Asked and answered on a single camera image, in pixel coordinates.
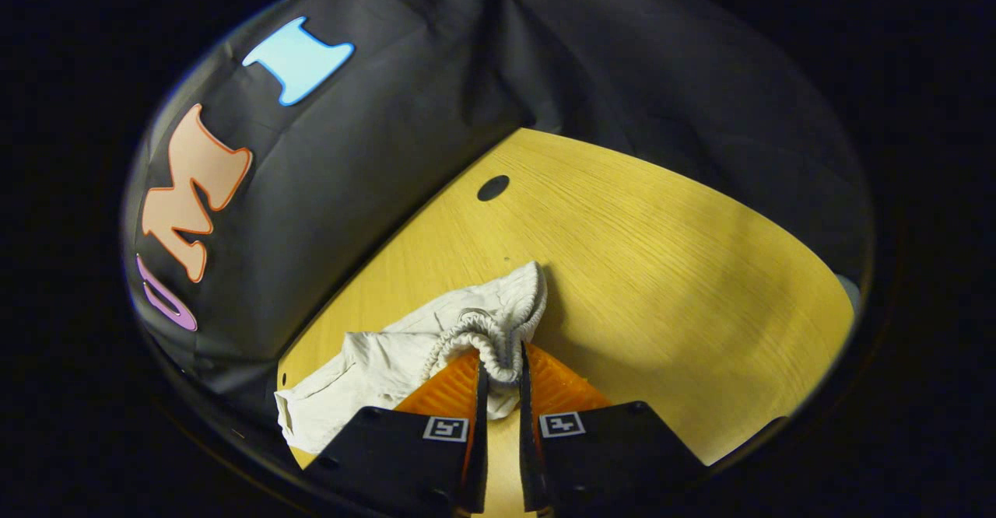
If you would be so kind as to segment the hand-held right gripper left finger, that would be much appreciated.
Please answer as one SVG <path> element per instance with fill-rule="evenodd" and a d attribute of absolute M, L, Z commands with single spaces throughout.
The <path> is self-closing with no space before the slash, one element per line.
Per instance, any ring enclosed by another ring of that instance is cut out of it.
<path fill-rule="evenodd" d="M 448 363 L 397 408 L 361 408 L 308 478 L 366 516 L 483 511 L 488 376 L 479 352 Z"/>

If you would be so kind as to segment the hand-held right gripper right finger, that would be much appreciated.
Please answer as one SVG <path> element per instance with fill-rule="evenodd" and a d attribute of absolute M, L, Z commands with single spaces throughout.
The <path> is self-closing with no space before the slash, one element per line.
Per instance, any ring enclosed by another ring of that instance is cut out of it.
<path fill-rule="evenodd" d="M 565 363 L 521 345 L 520 469 L 540 516 L 667 516 L 707 465 L 645 401 L 615 404 Z"/>

